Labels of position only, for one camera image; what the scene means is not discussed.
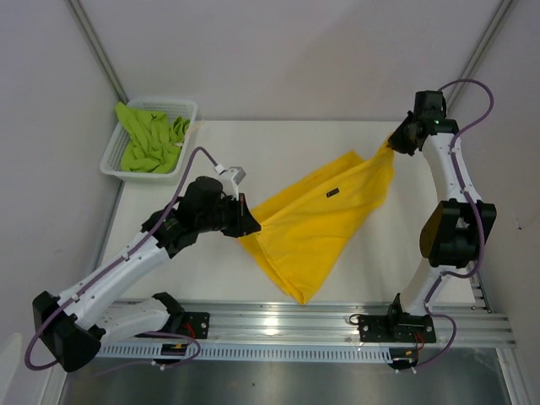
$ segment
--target white wall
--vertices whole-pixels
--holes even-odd
[[[85,0],[130,97],[207,119],[401,120],[457,77],[498,0]]]
[[[521,0],[475,78],[488,84],[495,108],[463,135],[467,168],[498,218],[482,272],[488,297],[510,316],[531,381],[540,381],[540,2]],[[462,125],[479,116],[487,100],[469,88],[456,109]],[[522,230],[516,227],[518,218]],[[538,384],[532,386],[540,402]]]
[[[33,332],[31,301],[89,271],[117,182],[98,164],[115,100],[60,0],[0,2],[0,347]],[[51,360],[39,343],[34,361]],[[47,372],[16,372],[32,404]]]

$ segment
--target white basket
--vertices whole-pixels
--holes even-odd
[[[197,115],[197,104],[193,101],[181,100],[173,97],[139,97],[127,103],[128,106],[147,111],[163,111],[167,113],[169,124],[172,125],[178,116],[190,119],[190,127],[195,123]],[[121,171],[120,161],[124,155],[127,144],[129,143],[129,134],[122,127],[121,123],[116,124],[115,131],[112,133],[111,140],[107,149],[103,153],[100,162],[100,170],[111,176],[116,176],[124,181],[148,181],[148,182],[175,182],[180,174],[182,160],[188,150],[188,145],[192,137],[192,131],[187,131],[184,138],[184,145],[178,158],[176,167],[170,173],[137,173],[132,171]]]

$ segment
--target green cloth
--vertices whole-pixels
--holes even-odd
[[[118,121],[130,141],[121,157],[122,171],[170,173],[176,167],[189,120],[179,116],[172,127],[162,111],[145,111],[118,103]]]

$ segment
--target black label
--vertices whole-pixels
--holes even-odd
[[[336,194],[339,193],[339,189],[338,188],[334,188],[333,190],[327,192],[327,198],[330,198],[331,196],[335,196]]]

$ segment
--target yellow cloth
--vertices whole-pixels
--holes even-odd
[[[385,201],[393,158],[386,141],[367,161],[348,152],[254,208],[262,231],[240,243],[285,293],[307,303],[354,232]]]

